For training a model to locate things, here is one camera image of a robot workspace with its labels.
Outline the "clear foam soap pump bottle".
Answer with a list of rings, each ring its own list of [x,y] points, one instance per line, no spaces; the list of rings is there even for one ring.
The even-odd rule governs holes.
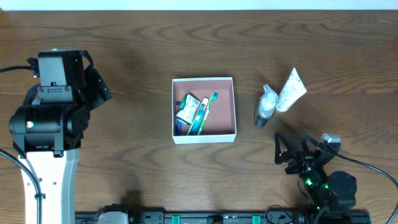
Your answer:
[[[260,97],[258,106],[254,113],[254,123],[262,128],[271,118],[278,100],[277,93],[269,86],[264,85],[264,94]]]

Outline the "white lotion tube gold cap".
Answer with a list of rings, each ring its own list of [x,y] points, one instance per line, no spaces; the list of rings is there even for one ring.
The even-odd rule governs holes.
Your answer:
[[[307,89],[301,81],[296,68],[293,68],[279,93],[279,98],[275,106],[276,110],[281,113],[288,111],[301,96],[306,94],[306,92]]]

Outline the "green and white toothbrush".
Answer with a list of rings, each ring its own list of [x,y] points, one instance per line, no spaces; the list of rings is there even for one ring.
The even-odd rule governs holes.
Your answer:
[[[213,93],[211,94],[211,96],[210,96],[210,98],[209,98],[209,100],[208,100],[207,106],[206,106],[205,115],[204,115],[204,117],[203,117],[203,120],[202,120],[202,122],[201,122],[200,128],[199,128],[199,130],[198,130],[198,135],[201,134],[201,132],[203,131],[203,128],[205,127],[205,123],[206,123],[207,117],[208,117],[208,115],[209,115],[209,113],[210,113],[210,105],[211,105],[211,102],[212,102],[212,101],[216,101],[217,97],[218,97],[218,93],[217,93],[217,92],[213,92]]]

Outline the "red green toothpaste tube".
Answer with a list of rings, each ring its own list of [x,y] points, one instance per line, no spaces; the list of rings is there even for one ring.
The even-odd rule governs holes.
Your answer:
[[[198,111],[194,117],[193,123],[190,126],[190,129],[188,130],[187,135],[188,136],[196,136],[199,132],[201,122],[203,120],[203,117],[205,115],[206,107],[208,104],[209,99],[204,98],[203,101],[201,102]]]

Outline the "blue disposable razor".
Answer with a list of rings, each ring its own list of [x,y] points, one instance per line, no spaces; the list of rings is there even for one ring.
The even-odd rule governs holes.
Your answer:
[[[182,108],[182,102],[176,101],[175,105],[177,106],[177,114],[178,114],[178,112]],[[177,120],[176,135],[180,136],[182,132],[182,122],[178,118],[176,118],[176,120]]]

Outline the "green soap bar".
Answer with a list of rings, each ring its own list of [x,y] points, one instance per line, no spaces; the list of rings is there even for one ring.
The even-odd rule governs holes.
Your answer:
[[[175,116],[176,119],[183,124],[191,125],[199,106],[200,101],[198,99],[190,94],[185,95]]]

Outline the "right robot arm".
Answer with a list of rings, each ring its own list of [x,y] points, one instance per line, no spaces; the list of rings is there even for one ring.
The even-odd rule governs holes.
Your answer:
[[[284,151],[279,155],[287,164],[286,174],[299,176],[299,184],[304,186],[317,210],[345,212],[356,205],[356,178],[344,171],[328,175],[324,170],[324,165],[335,157],[333,151]]]

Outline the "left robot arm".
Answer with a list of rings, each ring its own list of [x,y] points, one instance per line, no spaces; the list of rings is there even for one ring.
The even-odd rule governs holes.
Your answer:
[[[75,180],[90,112],[112,97],[85,50],[29,59],[38,85],[9,122],[22,171],[26,223],[74,223]]]

